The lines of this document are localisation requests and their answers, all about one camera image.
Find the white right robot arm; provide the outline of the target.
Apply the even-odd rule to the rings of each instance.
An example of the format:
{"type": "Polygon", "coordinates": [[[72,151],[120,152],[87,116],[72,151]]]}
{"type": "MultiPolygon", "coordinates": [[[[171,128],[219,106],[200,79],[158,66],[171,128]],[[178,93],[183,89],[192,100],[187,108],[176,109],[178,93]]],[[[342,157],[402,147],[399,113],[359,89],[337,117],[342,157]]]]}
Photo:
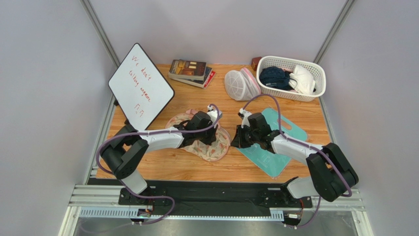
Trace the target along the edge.
{"type": "Polygon", "coordinates": [[[339,197],[352,196],[351,188],[359,182],[359,177],[337,144],[315,145],[295,139],[281,129],[273,130],[262,113],[242,110],[238,116],[242,123],[236,126],[232,147],[244,149],[258,145],[308,167],[309,177],[295,177],[284,184],[292,198],[317,196],[333,202],[339,197]]]}

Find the floral mesh laundry bag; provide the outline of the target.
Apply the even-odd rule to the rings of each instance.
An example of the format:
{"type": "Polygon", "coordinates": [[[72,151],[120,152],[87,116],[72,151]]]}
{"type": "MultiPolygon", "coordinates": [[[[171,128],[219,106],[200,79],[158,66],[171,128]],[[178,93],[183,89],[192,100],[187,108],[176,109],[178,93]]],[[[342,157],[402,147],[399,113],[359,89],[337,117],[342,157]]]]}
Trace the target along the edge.
{"type": "MultiPolygon", "coordinates": [[[[165,128],[169,128],[176,124],[180,124],[182,121],[190,120],[192,117],[198,113],[197,110],[189,109],[184,113],[177,114],[176,116],[170,118],[165,125],[165,128]]],[[[216,131],[216,140],[212,142],[211,145],[206,145],[201,141],[195,141],[192,145],[180,148],[186,152],[194,154],[201,159],[208,162],[215,162],[223,158],[230,147],[231,136],[227,130],[221,127],[218,124],[216,131]]]]}

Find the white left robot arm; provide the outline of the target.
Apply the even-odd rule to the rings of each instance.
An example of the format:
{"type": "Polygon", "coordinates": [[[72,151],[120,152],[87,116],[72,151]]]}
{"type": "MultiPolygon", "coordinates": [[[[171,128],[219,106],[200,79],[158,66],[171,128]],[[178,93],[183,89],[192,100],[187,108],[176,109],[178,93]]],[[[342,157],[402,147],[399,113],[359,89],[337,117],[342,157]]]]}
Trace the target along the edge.
{"type": "Polygon", "coordinates": [[[189,121],[152,131],[137,131],[129,126],[104,142],[96,157],[102,158],[110,172],[132,193],[141,194],[147,182],[137,170],[143,156],[166,148],[187,147],[199,141],[211,145],[216,140],[220,111],[199,111],[189,121]]]}

